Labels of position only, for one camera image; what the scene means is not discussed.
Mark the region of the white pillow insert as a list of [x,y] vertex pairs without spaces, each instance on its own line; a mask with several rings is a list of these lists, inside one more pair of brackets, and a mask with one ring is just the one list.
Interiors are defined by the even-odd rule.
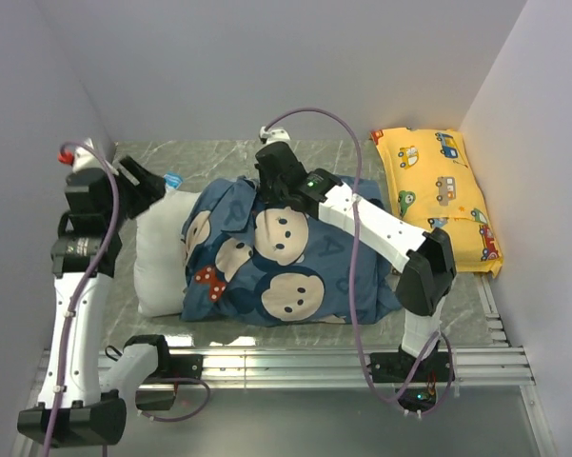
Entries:
[[164,198],[136,218],[133,266],[138,312],[148,318],[182,312],[187,289],[182,227],[199,197],[168,188]]

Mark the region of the blue cartoon letter pillowcase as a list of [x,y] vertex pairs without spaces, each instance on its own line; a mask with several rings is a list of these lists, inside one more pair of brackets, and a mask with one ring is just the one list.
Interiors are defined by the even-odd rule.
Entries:
[[256,327],[375,324],[400,304],[391,265],[348,233],[284,204],[255,180],[217,179],[182,227],[186,322],[228,318]]

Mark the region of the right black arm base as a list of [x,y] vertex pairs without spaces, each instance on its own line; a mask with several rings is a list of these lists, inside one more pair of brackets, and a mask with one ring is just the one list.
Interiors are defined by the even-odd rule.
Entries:
[[371,352],[370,379],[374,385],[394,384],[398,406],[405,414],[419,418],[439,407],[455,381],[452,351],[434,348],[413,369],[416,359],[401,348],[394,352]]

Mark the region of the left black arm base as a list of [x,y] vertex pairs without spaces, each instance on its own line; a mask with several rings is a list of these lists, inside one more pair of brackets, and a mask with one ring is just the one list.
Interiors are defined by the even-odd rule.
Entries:
[[100,375],[103,392],[117,391],[128,412],[168,411],[175,406],[178,390],[205,388],[201,384],[204,356],[171,354],[169,348],[135,344]]

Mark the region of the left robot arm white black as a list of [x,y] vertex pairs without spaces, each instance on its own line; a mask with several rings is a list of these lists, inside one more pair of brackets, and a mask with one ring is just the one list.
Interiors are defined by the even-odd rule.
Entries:
[[166,193],[164,178],[131,157],[120,166],[86,166],[66,178],[69,208],[50,252],[55,320],[49,365],[35,406],[17,420],[18,431],[45,451],[116,445],[138,387],[164,382],[172,372],[162,335],[132,337],[117,362],[99,372],[102,319],[122,247],[118,231]]

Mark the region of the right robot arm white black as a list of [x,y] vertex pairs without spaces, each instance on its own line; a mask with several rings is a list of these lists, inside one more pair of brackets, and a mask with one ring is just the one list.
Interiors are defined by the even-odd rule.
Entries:
[[457,272],[449,235],[412,226],[370,203],[336,175],[306,171],[284,140],[265,140],[255,155],[260,195],[354,237],[384,257],[401,275],[395,295],[404,308],[400,367],[422,380],[434,367],[440,314]]

